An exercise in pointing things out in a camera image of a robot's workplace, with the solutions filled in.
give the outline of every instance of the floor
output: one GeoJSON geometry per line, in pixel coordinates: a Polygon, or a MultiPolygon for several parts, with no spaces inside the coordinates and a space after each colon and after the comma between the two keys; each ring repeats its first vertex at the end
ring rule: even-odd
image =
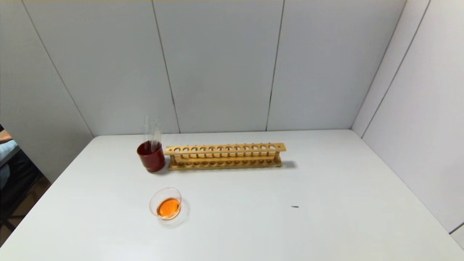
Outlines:
{"type": "MultiPolygon", "coordinates": [[[[28,192],[27,197],[23,202],[18,206],[13,215],[26,215],[32,207],[37,203],[41,196],[47,191],[51,186],[50,182],[46,178],[40,179],[28,192]]],[[[14,226],[19,225],[22,219],[9,219],[9,222],[14,226]]],[[[0,247],[8,239],[11,232],[5,227],[1,226],[0,228],[0,247]]]]}

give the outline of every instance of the glass dish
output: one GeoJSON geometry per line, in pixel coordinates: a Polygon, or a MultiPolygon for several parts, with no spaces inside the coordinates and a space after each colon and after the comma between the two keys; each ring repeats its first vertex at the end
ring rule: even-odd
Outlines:
{"type": "Polygon", "coordinates": [[[182,196],[175,188],[164,188],[156,192],[150,200],[149,208],[161,220],[175,218],[182,204],[182,196]]]}

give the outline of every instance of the person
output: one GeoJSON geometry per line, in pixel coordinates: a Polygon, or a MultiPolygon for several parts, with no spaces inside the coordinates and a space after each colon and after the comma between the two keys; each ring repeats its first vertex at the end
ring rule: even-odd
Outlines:
{"type": "Polygon", "coordinates": [[[3,164],[4,160],[15,150],[18,145],[10,134],[0,125],[0,190],[2,190],[10,177],[10,166],[3,164]]]}

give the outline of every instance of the orange liquid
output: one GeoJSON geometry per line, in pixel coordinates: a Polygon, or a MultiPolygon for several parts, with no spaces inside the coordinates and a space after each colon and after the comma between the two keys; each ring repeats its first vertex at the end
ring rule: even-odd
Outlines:
{"type": "Polygon", "coordinates": [[[177,201],[177,199],[175,198],[165,199],[163,202],[161,202],[161,204],[156,209],[157,214],[161,217],[166,217],[178,211],[179,211],[179,201],[177,201]]]}

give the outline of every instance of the wall seam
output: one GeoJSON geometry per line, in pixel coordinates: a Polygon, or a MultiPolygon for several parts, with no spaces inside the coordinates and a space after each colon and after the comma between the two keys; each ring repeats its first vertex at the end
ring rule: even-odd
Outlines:
{"type": "Polygon", "coordinates": [[[166,68],[166,75],[168,76],[169,90],[171,91],[171,98],[172,98],[173,106],[174,106],[174,114],[175,114],[175,119],[177,121],[177,129],[179,130],[179,133],[181,133],[180,132],[179,117],[177,117],[177,109],[175,107],[173,89],[171,87],[171,79],[169,78],[168,64],[166,63],[166,56],[164,55],[163,42],[161,41],[161,32],[160,32],[160,27],[158,25],[158,19],[156,17],[155,4],[154,4],[153,0],[151,1],[151,6],[153,7],[153,14],[155,15],[156,30],[158,31],[158,38],[160,39],[161,52],[163,54],[163,60],[164,60],[164,68],[166,68]]]}
{"type": "Polygon", "coordinates": [[[280,15],[279,36],[277,38],[276,59],[274,60],[274,72],[272,73],[271,93],[269,95],[269,107],[267,109],[266,129],[264,131],[267,131],[267,126],[269,124],[269,114],[271,112],[272,90],[274,88],[274,78],[276,76],[277,55],[279,53],[280,32],[282,31],[282,20],[284,19],[284,8],[285,8],[285,0],[283,0],[282,2],[282,13],[280,15]]]}
{"type": "Polygon", "coordinates": [[[364,95],[364,98],[363,98],[363,100],[362,100],[361,106],[359,107],[358,112],[356,113],[356,117],[354,118],[353,123],[351,124],[350,130],[353,129],[354,122],[356,121],[356,119],[357,119],[357,117],[358,117],[358,115],[359,115],[359,112],[361,111],[361,108],[362,108],[362,106],[364,105],[364,102],[366,101],[367,95],[368,95],[368,93],[370,92],[370,90],[371,90],[371,88],[372,88],[372,84],[374,83],[375,77],[376,77],[377,74],[379,73],[380,65],[382,64],[383,59],[385,58],[385,54],[387,53],[388,48],[390,47],[390,43],[392,42],[393,35],[395,34],[396,28],[398,27],[398,24],[400,23],[401,16],[403,15],[403,12],[404,12],[405,7],[406,7],[406,3],[407,3],[408,1],[409,1],[409,0],[406,0],[406,1],[405,1],[404,5],[403,5],[403,9],[401,9],[401,13],[400,13],[400,16],[398,17],[398,21],[396,21],[396,25],[395,25],[395,28],[393,29],[392,36],[390,37],[390,40],[388,41],[387,47],[385,48],[385,51],[383,52],[382,59],[380,60],[379,66],[377,67],[377,70],[375,71],[374,77],[372,78],[371,84],[369,85],[369,88],[368,88],[368,90],[367,90],[367,92],[366,92],[366,95],[364,95]]]}
{"type": "Polygon", "coordinates": [[[52,57],[50,56],[50,53],[48,52],[47,47],[45,46],[44,41],[42,40],[42,37],[40,36],[39,31],[37,30],[37,27],[35,26],[34,22],[32,21],[32,17],[31,17],[31,15],[29,14],[29,10],[27,10],[27,7],[26,7],[26,4],[24,3],[24,0],[21,0],[21,2],[23,3],[24,9],[26,10],[26,13],[27,13],[27,16],[29,17],[29,20],[31,21],[32,26],[34,27],[35,33],[36,33],[37,36],[39,37],[40,43],[42,44],[42,46],[43,46],[44,49],[45,49],[45,52],[47,53],[48,59],[50,59],[50,61],[52,62],[53,68],[55,68],[55,71],[57,72],[57,74],[58,74],[58,76],[59,76],[61,82],[63,83],[64,88],[65,88],[66,91],[68,92],[69,97],[71,98],[72,102],[74,103],[74,106],[76,107],[77,111],[79,112],[79,115],[82,117],[82,120],[84,121],[85,125],[87,126],[87,129],[89,130],[89,132],[90,132],[90,134],[92,135],[92,137],[95,138],[95,135],[93,135],[92,130],[90,129],[89,125],[87,124],[87,121],[85,121],[84,116],[82,115],[82,113],[81,113],[79,107],[77,106],[76,101],[74,100],[74,98],[72,97],[71,93],[69,92],[68,87],[66,86],[66,83],[64,83],[63,77],[61,77],[61,74],[59,73],[58,68],[56,67],[55,63],[53,62],[53,59],[52,59],[52,57]]]}
{"type": "Polygon", "coordinates": [[[396,69],[395,75],[393,75],[393,78],[392,78],[392,80],[390,81],[390,84],[388,85],[387,91],[386,91],[385,94],[383,95],[382,100],[380,100],[379,105],[377,106],[377,109],[375,109],[374,115],[372,115],[372,118],[371,118],[371,120],[369,121],[369,124],[367,124],[366,129],[364,130],[363,134],[361,135],[361,139],[364,137],[364,135],[366,134],[367,130],[369,129],[369,126],[371,125],[372,120],[375,118],[375,115],[376,115],[377,112],[379,111],[379,108],[380,108],[380,106],[382,105],[383,100],[385,99],[385,97],[386,97],[387,94],[388,94],[388,91],[390,90],[390,87],[392,87],[393,81],[395,80],[396,75],[397,75],[398,72],[400,71],[400,68],[401,68],[401,66],[403,65],[403,62],[404,62],[404,60],[405,60],[405,58],[406,58],[406,55],[407,55],[407,53],[409,52],[409,48],[411,48],[411,45],[412,45],[412,43],[414,42],[414,39],[416,38],[416,34],[417,34],[417,32],[419,31],[420,25],[422,24],[422,20],[424,20],[425,14],[427,13],[427,10],[429,9],[430,2],[431,2],[431,0],[429,0],[429,2],[427,3],[427,6],[425,7],[425,11],[424,11],[424,13],[422,14],[422,17],[420,18],[420,22],[419,22],[419,24],[417,25],[416,31],[414,32],[414,35],[413,35],[413,37],[412,37],[412,39],[411,39],[411,42],[409,43],[409,46],[408,46],[407,49],[406,49],[405,55],[403,56],[403,59],[401,59],[400,65],[399,65],[398,68],[396,69]]]}

